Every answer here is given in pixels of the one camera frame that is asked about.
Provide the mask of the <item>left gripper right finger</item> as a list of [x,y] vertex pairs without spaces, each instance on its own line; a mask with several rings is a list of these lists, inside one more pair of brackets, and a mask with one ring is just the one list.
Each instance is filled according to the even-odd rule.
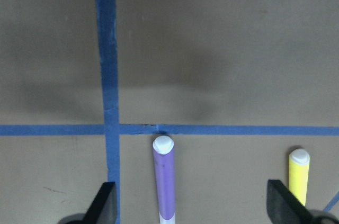
[[311,223],[313,216],[280,180],[268,180],[266,211],[274,224]]

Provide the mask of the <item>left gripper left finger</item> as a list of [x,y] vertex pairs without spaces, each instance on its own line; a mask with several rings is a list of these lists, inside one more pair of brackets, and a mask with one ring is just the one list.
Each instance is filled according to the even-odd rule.
[[105,182],[101,185],[96,197],[84,215],[82,223],[114,224],[117,215],[117,189],[115,182]]

